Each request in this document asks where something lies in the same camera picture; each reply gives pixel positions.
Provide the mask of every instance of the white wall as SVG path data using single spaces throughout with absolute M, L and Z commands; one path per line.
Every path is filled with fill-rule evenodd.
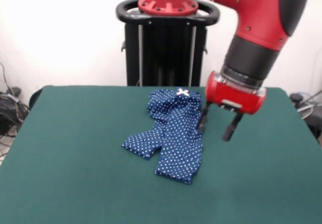
M 115 16 L 121 1 L 0 0 L 0 61 L 24 101 L 44 85 L 126 85 L 124 24 Z M 311 93 L 322 87 L 321 5 L 308 1 L 266 86 Z M 220 69 L 236 28 L 235 12 L 220 9 L 220 23 L 208 31 L 202 85 Z

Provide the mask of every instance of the blue polka dot cloth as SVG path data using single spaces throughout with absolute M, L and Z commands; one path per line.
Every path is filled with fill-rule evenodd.
M 149 98 L 147 111 L 155 119 L 153 129 L 130 136 L 122 147 L 146 160 L 161 148 L 155 173 L 191 184 L 202 158 L 197 130 L 201 95 L 178 88 L 155 90 Z

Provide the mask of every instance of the black cable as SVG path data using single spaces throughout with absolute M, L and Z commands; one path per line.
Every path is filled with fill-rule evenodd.
M 11 145 L 5 144 L 3 142 L 0 142 L 1 145 L 6 146 L 6 147 L 11 147 Z
M 310 98 L 306 99 L 304 102 L 301 102 L 300 107 L 303 106 L 303 104 L 307 103 L 308 101 L 312 100 L 313 98 L 317 97 L 321 93 L 322 93 L 322 89 L 318 91 L 316 94 L 314 94 L 313 96 L 311 96 Z
M 6 156 L 7 154 L 8 154 L 8 152 L 6 152 L 6 153 L 4 153 L 4 154 L 0 155 L 0 158 L 2 158 L 2 157 L 4 157 L 4 156 Z

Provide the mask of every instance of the white bow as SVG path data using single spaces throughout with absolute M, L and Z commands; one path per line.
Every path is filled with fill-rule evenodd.
M 181 88 L 178 89 L 177 95 L 184 94 L 185 96 L 189 96 L 188 90 L 182 90 Z

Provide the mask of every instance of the red mounting flange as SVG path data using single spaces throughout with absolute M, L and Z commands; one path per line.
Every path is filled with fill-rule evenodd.
M 139 0 L 138 7 L 148 14 L 163 16 L 185 16 L 198 10 L 193 0 Z

